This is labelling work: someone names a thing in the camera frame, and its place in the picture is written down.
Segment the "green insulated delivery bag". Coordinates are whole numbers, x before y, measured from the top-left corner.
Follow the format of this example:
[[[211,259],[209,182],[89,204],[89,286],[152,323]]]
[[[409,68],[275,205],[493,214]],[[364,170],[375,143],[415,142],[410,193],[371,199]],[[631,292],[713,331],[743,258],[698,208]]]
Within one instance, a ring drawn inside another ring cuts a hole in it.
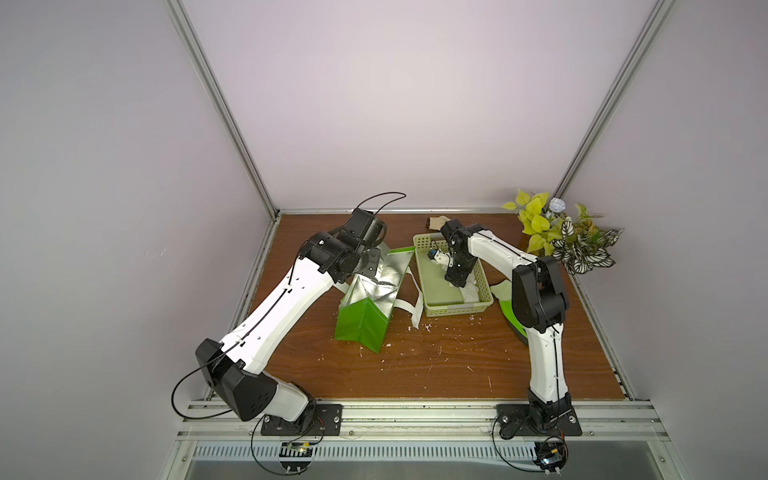
[[[349,285],[336,286],[344,293],[340,302],[333,338],[356,342],[379,353],[395,309],[410,315],[411,327],[418,329],[424,312],[424,295],[410,267],[415,247],[384,249],[372,278],[356,274]],[[400,289],[409,275],[418,296],[414,303],[399,298]]]

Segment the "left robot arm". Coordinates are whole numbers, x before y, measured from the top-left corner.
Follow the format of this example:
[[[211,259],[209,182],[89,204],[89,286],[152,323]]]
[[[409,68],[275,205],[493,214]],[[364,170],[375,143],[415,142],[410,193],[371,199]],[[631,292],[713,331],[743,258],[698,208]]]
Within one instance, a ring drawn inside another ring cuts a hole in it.
[[[266,414],[304,432],[316,400],[299,386],[266,372],[273,353],[296,322],[332,287],[356,274],[375,276],[386,224],[356,208],[346,222],[304,241],[286,276],[236,328],[195,351],[208,386],[242,421]]]

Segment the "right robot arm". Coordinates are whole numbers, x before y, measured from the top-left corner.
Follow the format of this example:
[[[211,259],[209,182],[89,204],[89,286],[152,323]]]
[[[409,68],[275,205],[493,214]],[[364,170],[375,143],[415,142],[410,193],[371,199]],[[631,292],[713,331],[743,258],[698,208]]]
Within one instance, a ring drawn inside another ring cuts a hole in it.
[[[450,260],[445,279],[463,287],[482,260],[511,282],[511,307],[527,332],[531,362],[529,417],[540,430],[551,429],[572,410],[566,384],[562,333],[569,301],[557,260],[537,257],[506,243],[480,224],[447,221],[440,233]]]

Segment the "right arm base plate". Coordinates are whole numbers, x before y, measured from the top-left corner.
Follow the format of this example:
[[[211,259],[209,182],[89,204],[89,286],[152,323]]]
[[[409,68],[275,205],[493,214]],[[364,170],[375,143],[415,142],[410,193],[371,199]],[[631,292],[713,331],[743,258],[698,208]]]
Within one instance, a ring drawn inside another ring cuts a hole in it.
[[[503,440],[517,437],[579,437],[583,430],[572,406],[545,406],[502,403],[496,405],[499,435]]]

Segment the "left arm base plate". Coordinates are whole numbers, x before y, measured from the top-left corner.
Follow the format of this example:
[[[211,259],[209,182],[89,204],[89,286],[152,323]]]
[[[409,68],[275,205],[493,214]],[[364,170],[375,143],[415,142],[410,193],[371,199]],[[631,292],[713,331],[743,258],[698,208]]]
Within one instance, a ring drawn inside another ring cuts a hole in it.
[[[334,437],[340,434],[342,419],[342,404],[312,403],[294,421],[288,421],[275,415],[266,415],[260,427],[260,435],[264,437]]]

